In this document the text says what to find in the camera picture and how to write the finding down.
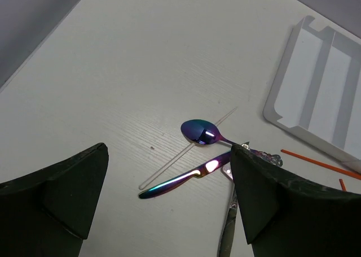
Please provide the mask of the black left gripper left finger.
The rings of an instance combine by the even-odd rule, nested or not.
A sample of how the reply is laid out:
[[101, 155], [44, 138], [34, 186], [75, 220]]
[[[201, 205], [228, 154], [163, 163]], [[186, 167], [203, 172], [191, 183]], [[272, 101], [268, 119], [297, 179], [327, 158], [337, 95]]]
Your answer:
[[108, 162], [107, 146], [97, 143], [1, 183], [1, 256], [79, 256]]

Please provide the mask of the iridescent rainbow knife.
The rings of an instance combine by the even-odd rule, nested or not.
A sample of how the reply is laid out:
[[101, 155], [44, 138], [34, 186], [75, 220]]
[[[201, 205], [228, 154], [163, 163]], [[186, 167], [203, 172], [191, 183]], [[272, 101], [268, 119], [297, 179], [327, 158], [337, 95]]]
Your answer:
[[208, 160], [207, 162], [181, 175], [178, 175], [172, 179], [169, 179], [163, 183], [160, 183], [156, 186], [153, 186], [147, 190], [142, 191], [141, 193], [139, 193], [138, 197], [139, 199], [150, 199], [168, 193], [178, 188], [179, 186], [183, 185], [185, 182], [187, 182], [192, 178], [202, 178], [218, 170], [219, 168], [228, 164], [230, 162], [230, 159], [231, 159], [231, 150], [221, 155], [218, 155], [215, 158]]

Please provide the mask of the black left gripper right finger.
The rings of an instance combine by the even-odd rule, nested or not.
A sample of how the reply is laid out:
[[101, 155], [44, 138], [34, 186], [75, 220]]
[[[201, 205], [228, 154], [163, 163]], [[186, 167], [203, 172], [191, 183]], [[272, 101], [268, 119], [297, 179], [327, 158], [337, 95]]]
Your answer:
[[330, 188], [234, 145], [231, 170], [255, 256], [359, 256], [360, 195]]

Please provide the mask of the iridescent purple spoon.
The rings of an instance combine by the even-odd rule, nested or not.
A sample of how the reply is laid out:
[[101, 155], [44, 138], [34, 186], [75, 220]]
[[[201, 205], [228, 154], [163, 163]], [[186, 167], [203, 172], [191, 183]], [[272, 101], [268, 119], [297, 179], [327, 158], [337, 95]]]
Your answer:
[[[223, 137], [215, 124], [206, 120], [193, 119], [185, 121], [181, 125], [180, 130], [182, 134], [190, 141], [201, 145], [211, 145], [218, 141], [223, 141], [230, 145], [236, 145], [236, 142], [230, 141]], [[243, 146], [263, 160], [278, 167], [283, 166], [283, 161], [280, 155], [271, 155], [264, 151], [251, 149], [249, 147], [249, 142], [243, 143]]]

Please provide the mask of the silver ornate knife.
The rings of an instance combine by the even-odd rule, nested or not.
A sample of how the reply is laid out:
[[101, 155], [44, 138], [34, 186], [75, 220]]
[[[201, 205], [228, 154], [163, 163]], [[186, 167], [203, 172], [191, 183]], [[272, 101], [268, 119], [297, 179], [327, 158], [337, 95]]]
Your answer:
[[226, 217], [218, 244], [217, 257], [230, 256], [234, 241], [236, 216], [238, 210], [237, 196], [230, 165], [222, 167], [222, 173], [232, 182], [231, 197], [228, 202]]

